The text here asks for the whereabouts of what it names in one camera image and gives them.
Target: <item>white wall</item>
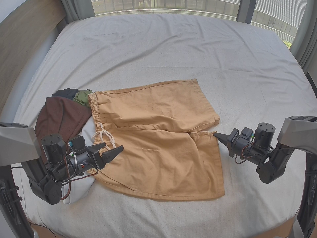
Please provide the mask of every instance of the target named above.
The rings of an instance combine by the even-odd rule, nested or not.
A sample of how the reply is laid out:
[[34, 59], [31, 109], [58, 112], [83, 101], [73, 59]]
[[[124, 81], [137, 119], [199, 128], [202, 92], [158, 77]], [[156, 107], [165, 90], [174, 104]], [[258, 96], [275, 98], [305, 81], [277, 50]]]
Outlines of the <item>white wall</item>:
[[[26, 0], [0, 0], [0, 22], [25, 1]], [[22, 69], [0, 114], [0, 121], [13, 121], [23, 94], [30, 83], [32, 76], [43, 61], [57, 36], [58, 31], [55, 28]]]

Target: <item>bed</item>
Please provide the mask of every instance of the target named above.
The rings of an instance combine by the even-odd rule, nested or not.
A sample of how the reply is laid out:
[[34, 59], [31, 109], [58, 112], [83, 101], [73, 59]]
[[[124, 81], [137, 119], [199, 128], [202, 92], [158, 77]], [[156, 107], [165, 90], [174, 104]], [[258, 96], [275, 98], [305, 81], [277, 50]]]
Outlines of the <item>bed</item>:
[[[274, 32], [203, 16], [135, 14], [67, 25], [34, 74], [14, 122], [35, 126], [45, 98], [58, 89], [192, 78], [219, 114], [212, 130], [220, 133], [265, 121], [276, 127], [275, 145], [286, 117], [317, 113], [303, 70]], [[216, 200], [142, 199], [96, 180], [81, 200], [49, 205], [31, 192], [23, 170], [13, 174], [27, 217], [65, 237], [252, 237], [295, 215], [305, 153], [296, 150], [284, 175], [270, 184], [261, 183], [254, 164], [235, 164], [222, 144], [220, 153], [225, 196]]]

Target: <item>gray curtain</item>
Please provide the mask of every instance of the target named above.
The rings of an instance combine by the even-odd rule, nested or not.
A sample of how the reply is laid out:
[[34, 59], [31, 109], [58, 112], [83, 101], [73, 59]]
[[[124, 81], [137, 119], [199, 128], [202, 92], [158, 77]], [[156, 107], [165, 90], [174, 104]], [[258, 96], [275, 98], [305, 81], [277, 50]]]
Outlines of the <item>gray curtain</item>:
[[317, 0], [307, 0], [306, 9], [290, 51], [306, 74], [317, 69]]
[[91, 0], [61, 0], [66, 11], [66, 23], [95, 17]]

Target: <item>green cloth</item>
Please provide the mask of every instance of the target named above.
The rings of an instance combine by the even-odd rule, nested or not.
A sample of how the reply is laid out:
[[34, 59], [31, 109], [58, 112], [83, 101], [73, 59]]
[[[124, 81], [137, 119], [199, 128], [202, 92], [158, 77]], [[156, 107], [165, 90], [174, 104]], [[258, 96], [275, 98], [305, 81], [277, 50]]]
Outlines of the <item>green cloth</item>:
[[80, 105], [83, 105], [87, 108], [90, 108], [89, 101], [88, 101], [88, 94], [93, 93], [92, 90], [80, 90], [78, 93], [76, 93], [75, 97], [73, 98], [73, 101], [78, 102]]

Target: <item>wooden headboard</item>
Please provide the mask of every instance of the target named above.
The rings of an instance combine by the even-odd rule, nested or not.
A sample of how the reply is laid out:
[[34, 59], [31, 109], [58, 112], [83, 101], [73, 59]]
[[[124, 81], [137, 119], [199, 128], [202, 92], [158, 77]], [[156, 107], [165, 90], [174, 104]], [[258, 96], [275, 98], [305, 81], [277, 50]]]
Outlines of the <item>wooden headboard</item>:
[[65, 16], [61, 0], [27, 0], [0, 23], [0, 113], [26, 62]]

